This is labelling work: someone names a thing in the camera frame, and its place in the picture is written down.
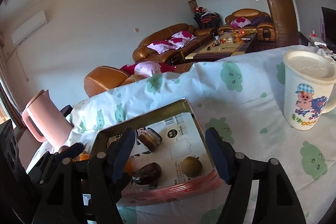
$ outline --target cable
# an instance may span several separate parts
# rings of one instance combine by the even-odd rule
[[[23,68],[23,65],[22,65],[22,63],[21,63],[21,59],[20,59],[19,55],[17,54],[17,50],[16,50],[16,48],[15,48],[15,52],[16,52],[17,59],[19,60],[20,66],[21,66],[21,68],[22,68],[23,74],[25,75],[26,81],[28,82],[28,81],[29,81],[29,78],[28,78],[27,75],[26,75],[25,69]]]
[[[11,55],[13,54],[13,52],[16,51],[16,47],[10,52],[9,55],[7,55],[7,57],[5,58],[5,62],[7,62],[7,60],[11,57]]]

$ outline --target white mug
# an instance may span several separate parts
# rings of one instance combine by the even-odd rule
[[[330,94],[336,83],[336,63],[313,52],[288,51],[285,64],[283,114],[296,129],[312,128],[322,113],[336,107]]]

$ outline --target pink pillow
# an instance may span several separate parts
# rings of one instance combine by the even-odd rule
[[[235,21],[230,23],[232,25],[232,27],[234,28],[242,28],[246,25],[251,24],[251,21],[249,21],[247,18],[245,17],[239,17],[237,18]]]
[[[196,38],[192,33],[189,33],[187,31],[180,31],[171,36],[172,38],[182,38],[188,41],[191,41]]]
[[[156,51],[158,54],[161,54],[169,50],[175,49],[175,46],[170,44],[167,40],[164,40],[164,41],[153,42],[152,44],[148,45],[147,48],[151,48],[152,50]]]
[[[140,62],[135,66],[134,74],[148,78],[167,71],[173,71],[174,69],[174,67],[164,63],[146,61]]]
[[[187,45],[190,40],[183,39],[183,38],[171,38],[168,40],[172,45],[174,45],[175,49],[183,48],[185,45]]]
[[[134,74],[134,69],[137,63],[133,65],[125,65],[120,68],[120,70],[125,71],[128,75],[133,75]]]

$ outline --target brown leather sofa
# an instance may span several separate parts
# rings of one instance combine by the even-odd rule
[[[238,28],[238,29],[235,29],[232,25],[230,25],[230,23],[236,20],[238,17],[245,17],[248,20],[251,20],[257,16],[262,16],[262,15],[269,16],[268,13],[261,12],[255,9],[246,8],[246,9],[237,10],[225,18],[226,24],[217,29],[218,34],[221,35],[227,31],[234,31],[234,30],[240,30],[240,29],[256,30],[258,33],[258,40],[275,42],[277,39],[277,34],[276,34],[276,29],[273,23],[264,22],[264,23],[258,24],[256,27],[245,26],[243,28]]]
[[[176,65],[173,72],[182,74],[189,71],[193,63]],[[140,75],[128,75],[122,70],[109,66],[99,66],[84,78],[84,90],[89,97],[145,79]]]
[[[196,36],[196,38],[190,41],[183,48],[178,50],[169,50],[162,54],[158,54],[156,51],[147,47],[153,42],[169,39],[173,34],[180,31],[188,31]],[[145,60],[162,62],[169,65],[181,64],[185,62],[184,58],[187,55],[209,42],[216,34],[217,30],[215,28],[196,30],[196,28],[192,25],[185,23],[176,24],[155,32],[142,40],[137,49],[133,52],[133,59],[135,62]]]

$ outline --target white sheet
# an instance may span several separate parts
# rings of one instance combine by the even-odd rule
[[[323,114],[308,131],[291,128],[286,122],[282,113],[282,58],[286,51],[293,49],[317,51],[314,47],[290,46],[217,62],[200,62],[182,75],[164,73],[162,77],[154,76],[84,100],[68,117],[75,127],[65,145],[82,142],[89,152],[100,129],[186,97],[204,130],[215,126],[223,140],[250,159],[277,158],[293,184],[307,223],[318,223],[336,196],[336,111]],[[27,170],[47,150],[54,152],[45,142]],[[310,174],[305,173],[302,154],[306,159],[322,154],[325,161],[316,160],[320,170],[313,166]],[[120,208],[120,213],[128,224],[216,223],[229,189],[223,183],[220,188],[193,198]],[[245,223],[252,222],[256,193],[257,182],[254,182]]]

